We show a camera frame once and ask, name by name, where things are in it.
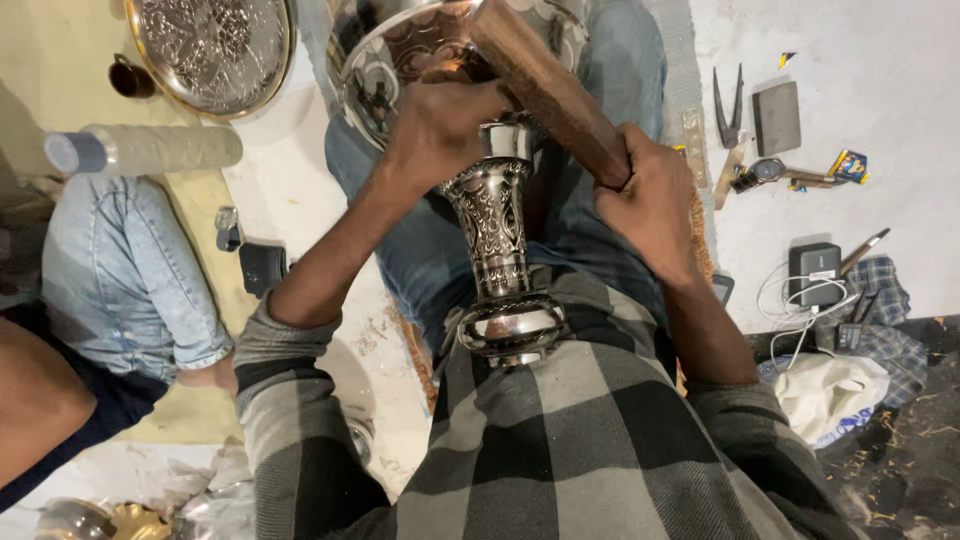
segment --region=person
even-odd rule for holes
[[[236,389],[233,341],[159,184],[71,178],[41,276],[41,302],[0,319],[0,512],[174,380]]]
[[[656,23],[616,1],[589,29],[585,86],[623,123],[634,174],[621,193],[594,189],[574,161],[556,180],[542,239],[528,243],[534,282],[566,311],[545,359],[494,369],[451,333],[473,277],[430,190],[482,156],[477,125],[502,110],[495,88],[408,87],[382,156],[331,120],[327,163],[348,209],[263,299],[233,360],[258,538],[857,537],[697,268],[691,174],[654,142]],[[443,359],[426,456],[394,504],[314,366],[371,253]],[[686,399],[658,346],[671,338]]]

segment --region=checkered cloth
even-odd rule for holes
[[[544,270],[567,314],[559,346],[491,369],[457,344],[426,457],[393,505],[313,367],[336,324],[291,329],[264,300],[234,360],[257,537],[856,538],[769,387],[691,383],[685,401],[646,308]]]
[[[906,320],[906,314],[910,312],[910,295],[897,281],[897,268],[889,257],[861,260],[844,279],[849,294],[863,293],[867,297],[857,313],[858,318],[863,317],[873,296],[878,295],[874,312],[851,354],[872,358],[887,370],[890,388],[883,403],[899,407],[926,385],[926,346],[893,328]],[[837,325],[851,322],[858,302],[850,302],[817,319],[813,330],[818,348],[833,351]]]

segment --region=sharpening stone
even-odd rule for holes
[[[797,83],[783,83],[754,94],[756,150],[762,158],[800,148]]]

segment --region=mug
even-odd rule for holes
[[[144,99],[156,94],[156,84],[150,73],[119,53],[113,55],[107,77],[113,89],[124,97]]]

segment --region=bottle cap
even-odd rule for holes
[[[43,141],[43,151],[64,174],[98,173],[107,166],[107,149],[94,134],[53,132]]]

